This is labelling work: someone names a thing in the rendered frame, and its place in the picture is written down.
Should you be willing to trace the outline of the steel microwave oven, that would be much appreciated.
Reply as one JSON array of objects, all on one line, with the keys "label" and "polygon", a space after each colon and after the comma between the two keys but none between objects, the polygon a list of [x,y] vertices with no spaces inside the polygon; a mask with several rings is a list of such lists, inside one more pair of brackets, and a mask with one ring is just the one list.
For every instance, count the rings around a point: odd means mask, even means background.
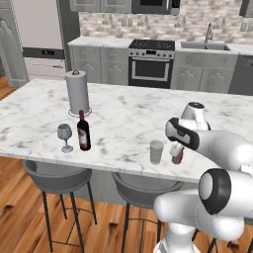
[{"label": "steel microwave oven", "polygon": [[156,14],[178,16],[181,0],[131,0],[134,14]]}]

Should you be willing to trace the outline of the grey bar stool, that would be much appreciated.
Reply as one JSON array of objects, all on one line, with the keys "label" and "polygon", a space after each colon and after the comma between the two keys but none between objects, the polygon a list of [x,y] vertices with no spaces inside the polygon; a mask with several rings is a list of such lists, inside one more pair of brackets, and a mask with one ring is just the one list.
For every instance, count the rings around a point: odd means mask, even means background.
[{"label": "grey bar stool", "polygon": [[145,176],[113,172],[112,176],[120,196],[126,201],[125,226],[121,253],[125,253],[129,209],[131,206],[152,210],[156,197],[182,188],[182,181],[173,181]]},{"label": "grey bar stool", "polygon": [[63,200],[63,195],[64,194],[70,195],[73,214],[75,217],[75,225],[77,227],[77,233],[79,236],[79,247],[81,248],[81,252],[85,253],[84,243],[83,243],[83,238],[82,238],[81,228],[80,228],[80,223],[79,223],[79,217],[78,217],[80,209],[76,207],[74,192],[82,188],[84,185],[87,186],[90,204],[92,208],[91,214],[93,215],[94,222],[97,222],[96,211],[95,211],[91,184],[90,184],[92,170],[79,168],[76,171],[73,171],[73,172],[68,171],[65,174],[49,175],[49,174],[38,172],[37,171],[38,164],[35,161],[23,160],[22,165],[25,171],[27,172],[27,174],[32,178],[36,186],[42,191],[42,201],[43,201],[44,216],[45,216],[50,252],[53,252],[52,244],[54,243],[54,241],[51,239],[49,215],[48,215],[48,208],[47,208],[47,201],[46,201],[47,193],[59,195],[64,217],[67,217],[67,215],[66,215],[66,208],[65,208],[65,204]]}]

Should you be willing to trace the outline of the white paper towel roll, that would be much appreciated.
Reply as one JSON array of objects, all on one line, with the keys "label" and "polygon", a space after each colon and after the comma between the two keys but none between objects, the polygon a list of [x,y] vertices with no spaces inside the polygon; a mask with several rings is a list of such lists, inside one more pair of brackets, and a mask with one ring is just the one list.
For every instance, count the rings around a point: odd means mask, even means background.
[{"label": "white paper towel roll", "polygon": [[85,116],[91,114],[89,104],[87,74],[82,70],[72,70],[65,74],[67,93],[69,98],[70,112],[78,116],[82,110]]}]

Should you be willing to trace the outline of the grey dishwasher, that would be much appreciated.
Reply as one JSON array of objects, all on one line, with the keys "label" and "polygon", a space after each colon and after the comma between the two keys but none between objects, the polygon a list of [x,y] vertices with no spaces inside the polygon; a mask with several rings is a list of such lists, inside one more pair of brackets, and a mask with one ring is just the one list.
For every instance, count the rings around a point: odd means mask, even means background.
[{"label": "grey dishwasher", "polygon": [[253,55],[238,55],[228,93],[253,96]]}]

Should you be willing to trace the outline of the black and steel oven range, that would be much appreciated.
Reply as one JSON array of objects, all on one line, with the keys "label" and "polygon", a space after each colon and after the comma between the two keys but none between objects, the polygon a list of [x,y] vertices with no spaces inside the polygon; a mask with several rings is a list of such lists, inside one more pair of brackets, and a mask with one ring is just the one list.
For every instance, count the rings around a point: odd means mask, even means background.
[{"label": "black and steel oven range", "polygon": [[174,41],[133,40],[128,47],[128,85],[169,89]]}]

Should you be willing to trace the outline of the clear glass cup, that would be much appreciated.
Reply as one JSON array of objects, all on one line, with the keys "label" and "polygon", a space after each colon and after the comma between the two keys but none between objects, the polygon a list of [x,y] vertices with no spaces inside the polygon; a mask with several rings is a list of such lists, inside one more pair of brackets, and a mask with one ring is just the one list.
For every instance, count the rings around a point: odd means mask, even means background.
[{"label": "clear glass cup", "polygon": [[152,164],[159,164],[163,152],[164,144],[159,140],[152,140],[150,142],[150,162]]}]

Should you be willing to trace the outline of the dark red wine bottle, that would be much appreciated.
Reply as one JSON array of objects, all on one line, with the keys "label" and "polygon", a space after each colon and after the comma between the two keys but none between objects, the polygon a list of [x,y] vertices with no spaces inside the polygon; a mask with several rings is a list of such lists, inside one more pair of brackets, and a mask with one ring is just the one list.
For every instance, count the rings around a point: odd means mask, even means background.
[{"label": "dark red wine bottle", "polygon": [[79,111],[79,122],[77,124],[79,146],[83,151],[88,151],[91,148],[91,138],[89,124],[84,119],[84,112]]}]

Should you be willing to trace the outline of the clear wine glass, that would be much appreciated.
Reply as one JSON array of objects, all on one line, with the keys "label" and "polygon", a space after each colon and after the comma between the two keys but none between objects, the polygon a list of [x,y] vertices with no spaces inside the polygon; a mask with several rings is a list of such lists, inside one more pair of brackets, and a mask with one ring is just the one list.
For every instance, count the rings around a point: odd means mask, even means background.
[{"label": "clear wine glass", "polygon": [[61,148],[61,151],[64,153],[69,153],[73,150],[73,147],[68,144],[68,139],[72,136],[72,130],[68,124],[60,124],[57,129],[57,136],[59,139],[62,139],[65,144]]}]

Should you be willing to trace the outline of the red juice bottle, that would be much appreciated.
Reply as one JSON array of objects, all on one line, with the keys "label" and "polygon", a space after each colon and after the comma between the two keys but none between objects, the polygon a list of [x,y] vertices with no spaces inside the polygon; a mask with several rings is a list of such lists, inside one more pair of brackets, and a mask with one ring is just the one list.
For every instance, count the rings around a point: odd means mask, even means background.
[{"label": "red juice bottle", "polygon": [[174,143],[171,147],[170,154],[172,155],[172,162],[180,164],[184,155],[184,146],[181,143]]}]

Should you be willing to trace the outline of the steel tap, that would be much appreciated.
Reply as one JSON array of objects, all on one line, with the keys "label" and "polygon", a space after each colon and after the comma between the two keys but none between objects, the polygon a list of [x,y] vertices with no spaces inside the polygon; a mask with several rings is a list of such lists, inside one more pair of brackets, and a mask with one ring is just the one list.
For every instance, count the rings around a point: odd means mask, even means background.
[{"label": "steel tap", "polygon": [[212,38],[213,38],[212,23],[209,23],[206,37],[205,37],[205,43],[212,41]]}]

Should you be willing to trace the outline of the steel sink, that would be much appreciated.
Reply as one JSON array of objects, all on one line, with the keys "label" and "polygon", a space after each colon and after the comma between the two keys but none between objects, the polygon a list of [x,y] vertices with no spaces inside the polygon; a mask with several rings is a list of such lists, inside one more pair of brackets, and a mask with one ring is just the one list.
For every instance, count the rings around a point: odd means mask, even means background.
[{"label": "steel sink", "polygon": [[181,42],[181,48],[229,51],[225,43]]}]

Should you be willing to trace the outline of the tall grey cupboard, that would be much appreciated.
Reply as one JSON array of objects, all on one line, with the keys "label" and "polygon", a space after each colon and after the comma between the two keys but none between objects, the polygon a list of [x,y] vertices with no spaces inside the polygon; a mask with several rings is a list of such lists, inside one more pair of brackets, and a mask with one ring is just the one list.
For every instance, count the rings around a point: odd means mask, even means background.
[{"label": "tall grey cupboard", "polygon": [[10,87],[29,82],[11,0],[0,0],[0,57]]}]

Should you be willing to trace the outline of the grey base cupboard run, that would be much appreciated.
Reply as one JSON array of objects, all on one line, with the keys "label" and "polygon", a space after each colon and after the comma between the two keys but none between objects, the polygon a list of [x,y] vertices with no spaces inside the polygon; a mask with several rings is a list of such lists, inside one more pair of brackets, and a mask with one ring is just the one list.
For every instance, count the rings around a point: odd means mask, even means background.
[{"label": "grey base cupboard run", "polygon": [[71,45],[71,64],[83,70],[90,83],[128,84],[128,50],[126,47]]},{"label": "grey base cupboard run", "polygon": [[227,94],[237,57],[235,52],[177,51],[171,88]]}]

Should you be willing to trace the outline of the white fridge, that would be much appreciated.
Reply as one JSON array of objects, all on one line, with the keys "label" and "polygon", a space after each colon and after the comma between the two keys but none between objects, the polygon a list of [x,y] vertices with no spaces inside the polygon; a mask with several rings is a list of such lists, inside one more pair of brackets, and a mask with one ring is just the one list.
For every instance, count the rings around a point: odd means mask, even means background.
[{"label": "white fridge", "polygon": [[56,0],[12,0],[30,79],[63,79],[65,56]]}]

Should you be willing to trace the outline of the grey wall cupboard run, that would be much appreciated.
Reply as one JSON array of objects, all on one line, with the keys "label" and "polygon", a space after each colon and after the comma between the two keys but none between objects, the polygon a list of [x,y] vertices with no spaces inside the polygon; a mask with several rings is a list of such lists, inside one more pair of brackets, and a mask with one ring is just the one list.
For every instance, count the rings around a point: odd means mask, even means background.
[{"label": "grey wall cupboard run", "polygon": [[131,12],[131,0],[69,0],[74,12],[119,13]]}]

